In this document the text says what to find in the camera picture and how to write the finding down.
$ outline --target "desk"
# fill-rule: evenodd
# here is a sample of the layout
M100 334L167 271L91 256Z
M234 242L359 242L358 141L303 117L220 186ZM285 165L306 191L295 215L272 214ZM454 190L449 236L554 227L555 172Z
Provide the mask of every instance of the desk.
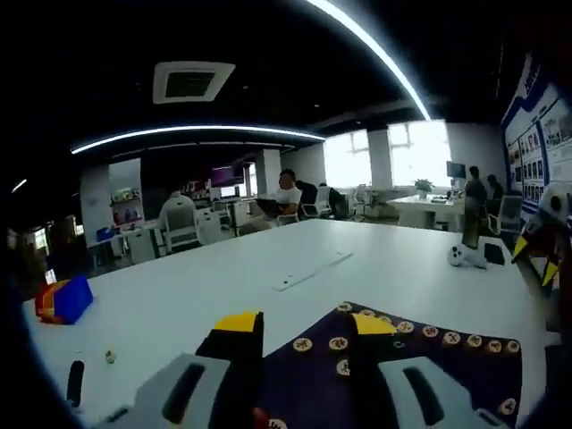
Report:
M418 195L397 198L387 201L400 211L400 226L412 226L416 228L433 228L428 222L428 213L447 216L452 223L451 231L461 231L463 225L462 216L465 214L465 202L447 201L445 203L432 203L435 195L427 195L427 199L420 199Z
M95 302L73 326L39 323L33 302L24 311L62 395L72 361L85 362L80 418L88 424L132 404L149 376L182 352L193 353L225 315L264 311L267 355L344 300L455 331L517 339L525 416L545 386L541 309L515 265L486 271L449 265L447 252L460 238L390 225L304 221L90 279ZM485 242L501 246L510 260L499 239ZM292 267L321 264L333 249L354 255L286 291L271 286ZM105 362L108 349L117 355L113 365Z

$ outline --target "air conditioning vent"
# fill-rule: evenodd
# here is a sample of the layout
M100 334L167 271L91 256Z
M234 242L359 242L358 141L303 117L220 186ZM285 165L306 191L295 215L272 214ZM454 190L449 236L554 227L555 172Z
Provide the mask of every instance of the air conditioning vent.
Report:
M213 101L234 64L171 62L155 66L153 103Z

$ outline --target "ceiling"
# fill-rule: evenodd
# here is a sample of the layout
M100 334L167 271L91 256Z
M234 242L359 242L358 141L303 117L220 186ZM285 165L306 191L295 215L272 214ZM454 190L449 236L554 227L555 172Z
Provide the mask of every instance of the ceiling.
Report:
M500 122L528 48L519 43L519 27L510 15L439 2L332 3L394 58L433 118ZM330 136L422 119L379 58L304 0L43 7L21 12L20 33L9 50L8 94L16 115L6 146L18 168L8 188L29 179L17 192L21 196L13 196L16 206L38 193L65 206L79 189L86 164L109 162L113 155L142 147L200 141L314 143L201 131L118 140L77 156L70 153L70 147L133 130L226 124ZM47 20L45 13L56 18ZM168 61L233 63L236 69L213 102L154 105L154 67Z

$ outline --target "led light strip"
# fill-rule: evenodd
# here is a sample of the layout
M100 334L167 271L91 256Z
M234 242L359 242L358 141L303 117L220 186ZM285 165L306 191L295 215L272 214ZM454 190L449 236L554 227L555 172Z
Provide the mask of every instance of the led light strip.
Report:
M23 181L21 181L20 183L18 183L16 186L14 186L14 189L12 189L12 193L14 193L15 191L17 191L19 188L21 188L22 186L24 186L24 183L26 183L28 181L28 179L24 179Z
M112 141L130 139L131 137L146 136L150 134L160 134L163 132L174 132L174 131L200 131L200 130L234 130L234 131L254 131L254 132L265 132L269 134L281 134L284 136L301 137L303 139L314 139L314 140L325 140L323 137L315 136L313 134L306 134L304 132L288 131L288 130L277 130L275 128L261 128L261 127L244 127L239 125L186 125L181 127L169 127L169 128L156 128L153 130L142 130L128 132L127 134L121 134L119 136L114 136L109 139L103 139L99 141L94 141L85 146L76 147L71 151L72 154L76 155L84 150L91 149L92 147L97 147L104 145L105 143L111 143Z
M409 83L408 78L405 77L405 74L400 70L397 64L393 61L393 59L387 55L385 50L379 46L379 44L372 38L364 29L362 29L355 21L353 21L344 11L338 9L336 6L328 2L327 0L306 0L308 3L313 4L315 7L320 9L321 11L327 13L336 21L338 21L341 25L347 28L349 31L354 33L362 42L364 42L367 47L369 47L374 54L376 54L387 67L391 70L391 72L395 75L398 79L400 84L405 88L405 90L411 95L413 101L417 105L419 112L423 115L426 121L431 121L431 116L425 109L425 106L421 102L421 98L417 95L417 92Z

